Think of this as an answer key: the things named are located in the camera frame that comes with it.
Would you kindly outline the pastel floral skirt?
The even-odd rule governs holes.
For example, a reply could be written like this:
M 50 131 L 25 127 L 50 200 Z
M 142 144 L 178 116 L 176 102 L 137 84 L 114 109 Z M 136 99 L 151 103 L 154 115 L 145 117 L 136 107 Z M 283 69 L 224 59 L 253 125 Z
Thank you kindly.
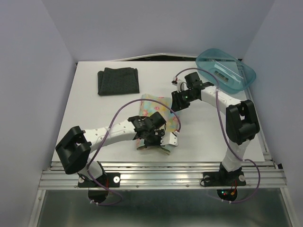
M 168 107 L 172 106 L 172 98 L 170 98 L 170 97 L 143 94 L 141 96 L 141 98 L 155 100 L 155 101 L 165 104 Z M 178 123 L 177 117 L 175 116 L 175 114 L 171 113 L 169 109 L 167 109 L 166 107 L 164 107 L 161 104 L 158 104 L 156 102 L 141 101 L 140 109 L 139 109 L 140 116 L 151 116 L 155 112 L 159 112 L 162 115 L 162 117 L 166 120 L 165 134 L 168 134 L 169 132 L 174 132 L 179 128 L 179 123 Z M 153 150 L 159 151 L 162 154 L 170 155 L 171 151 L 173 150 L 173 146 L 165 145 L 164 147 L 155 147 L 155 148 L 147 147 L 146 148 L 144 146 L 144 141 L 137 139 L 136 140 L 136 149 L 137 150 L 153 149 Z

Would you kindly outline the dark dotted skirt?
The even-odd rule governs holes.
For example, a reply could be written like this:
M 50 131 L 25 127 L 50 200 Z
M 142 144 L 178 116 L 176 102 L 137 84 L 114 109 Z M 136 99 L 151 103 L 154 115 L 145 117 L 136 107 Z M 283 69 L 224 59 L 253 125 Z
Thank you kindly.
M 99 96 L 140 93 L 138 70 L 136 68 L 105 68 L 104 71 L 98 72 L 97 77 Z

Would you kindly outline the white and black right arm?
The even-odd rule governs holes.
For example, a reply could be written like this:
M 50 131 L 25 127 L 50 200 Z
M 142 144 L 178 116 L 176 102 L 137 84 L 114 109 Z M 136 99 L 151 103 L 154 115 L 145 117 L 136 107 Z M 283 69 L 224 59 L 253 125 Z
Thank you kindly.
M 204 185 L 220 186 L 233 182 L 245 185 L 242 172 L 244 154 L 260 131 L 253 102 L 231 97 L 219 90 L 217 79 L 214 82 L 203 82 L 196 72 L 186 75 L 184 80 L 174 77 L 172 84 L 177 86 L 177 90 L 171 94 L 171 108 L 174 112 L 188 108 L 193 101 L 201 100 L 214 106 L 218 115 L 225 116 L 225 120 L 219 123 L 227 151 L 217 172 L 203 173 Z

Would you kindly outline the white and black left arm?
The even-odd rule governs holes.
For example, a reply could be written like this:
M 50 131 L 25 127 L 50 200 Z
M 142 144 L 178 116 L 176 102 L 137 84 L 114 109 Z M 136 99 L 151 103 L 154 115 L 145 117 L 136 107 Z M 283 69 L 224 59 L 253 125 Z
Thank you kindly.
M 123 122 L 92 130 L 74 126 L 56 145 L 55 150 L 67 175 L 78 173 L 94 186 L 108 186 L 110 180 L 103 166 L 89 158 L 99 148 L 122 141 L 142 139 L 148 145 L 159 145 L 166 120 L 159 112 L 151 116 L 133 116 Z

